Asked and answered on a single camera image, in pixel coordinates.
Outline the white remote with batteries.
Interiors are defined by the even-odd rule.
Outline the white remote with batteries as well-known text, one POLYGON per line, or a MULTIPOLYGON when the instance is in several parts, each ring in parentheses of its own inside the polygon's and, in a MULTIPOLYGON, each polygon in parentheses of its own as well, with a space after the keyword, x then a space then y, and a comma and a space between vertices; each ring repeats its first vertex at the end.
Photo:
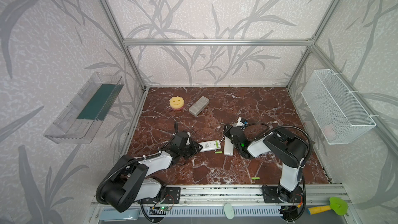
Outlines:
POLYGON ((226 156, 232 156, 234 153, 234 146, 232 141, 228 138, 224 138, 224 152, 226 156))

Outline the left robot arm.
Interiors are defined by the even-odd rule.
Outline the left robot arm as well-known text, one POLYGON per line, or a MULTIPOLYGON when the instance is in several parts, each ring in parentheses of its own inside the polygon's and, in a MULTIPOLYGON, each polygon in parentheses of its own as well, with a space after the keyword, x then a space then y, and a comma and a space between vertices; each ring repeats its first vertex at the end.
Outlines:
POLYGON ((150 178, 157 171, 169 169, 181 158, 188 160, 203 149, 186 131, 176 132, 158 152, 148 156, 122 156, 96 190, 96 201, 110 205, 118 212, 126 211, 133 203, 157 203, 167 198, 166 183, 150 178))

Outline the white remote with display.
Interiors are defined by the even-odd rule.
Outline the white remote with display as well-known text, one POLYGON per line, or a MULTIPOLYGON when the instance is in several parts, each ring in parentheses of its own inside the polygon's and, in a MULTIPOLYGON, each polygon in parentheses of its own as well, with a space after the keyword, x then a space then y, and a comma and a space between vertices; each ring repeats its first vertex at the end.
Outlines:
POLYGON ((202 146, 200 152, 214 151, 221 148, 219 140, 200 142, 199 145, 202 146))

